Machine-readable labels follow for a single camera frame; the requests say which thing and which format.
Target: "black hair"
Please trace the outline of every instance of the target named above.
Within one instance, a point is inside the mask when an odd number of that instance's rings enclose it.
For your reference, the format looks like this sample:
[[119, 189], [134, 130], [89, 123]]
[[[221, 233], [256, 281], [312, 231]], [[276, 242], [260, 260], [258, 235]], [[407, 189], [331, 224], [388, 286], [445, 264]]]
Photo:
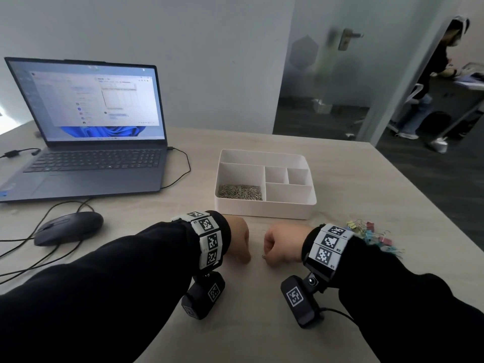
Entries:
[[[466, 19], [466, 32], [467, 30], [469, 29], [470, 27], [470, 20], [469, 19]], [[453, 19], [449, 25], [449, 27], [447, 28], [447, 31], [451, 31], [451, 30], [458, 30], [458, 31], [461, 31], [462, 29], [464, 28], [464, 24], [460, 21], [460, 20], [457, 20], [457, 19]]]

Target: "laptop screen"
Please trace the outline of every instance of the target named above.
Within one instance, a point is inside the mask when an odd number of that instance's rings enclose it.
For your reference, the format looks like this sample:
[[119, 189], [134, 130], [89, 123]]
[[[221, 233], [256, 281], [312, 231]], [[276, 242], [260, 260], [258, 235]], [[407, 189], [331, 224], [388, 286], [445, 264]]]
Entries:
[[47, 141], [165, 138], [153, 68], [9, 64]]

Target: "person's left hand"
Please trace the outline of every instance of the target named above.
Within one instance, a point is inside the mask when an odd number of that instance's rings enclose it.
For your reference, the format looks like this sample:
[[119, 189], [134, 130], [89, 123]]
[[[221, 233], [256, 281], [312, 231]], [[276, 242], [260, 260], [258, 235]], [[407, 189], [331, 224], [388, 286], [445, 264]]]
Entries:
[[242, 264], [248, 264], [251, 255], [249, 252], [249, 227], [244, 219], [234, 215], [224, 215], [230, 226], [232, 239], [227, 255], [235, 257]]

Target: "white box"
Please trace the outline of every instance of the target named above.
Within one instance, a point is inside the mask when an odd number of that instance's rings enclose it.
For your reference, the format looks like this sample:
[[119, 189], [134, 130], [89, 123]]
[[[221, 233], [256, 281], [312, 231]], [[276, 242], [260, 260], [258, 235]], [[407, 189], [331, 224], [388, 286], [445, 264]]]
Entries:
[[[262, 201], [218, 197], [220, 185], [260, 186]], [[311, 170], [302, 155], [223, 149], [215, 183], [222, 214], [309, 219], [316, 205]]]

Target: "black mouse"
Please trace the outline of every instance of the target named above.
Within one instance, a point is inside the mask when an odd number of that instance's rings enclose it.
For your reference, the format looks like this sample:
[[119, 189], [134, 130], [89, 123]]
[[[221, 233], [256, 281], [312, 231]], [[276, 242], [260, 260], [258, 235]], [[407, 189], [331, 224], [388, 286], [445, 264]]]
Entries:
[[42, 224], [34, 235], [36, 246], [56, 246], [91, 238], [103, 226], [103, 216], [93, 211], [68, 214]]

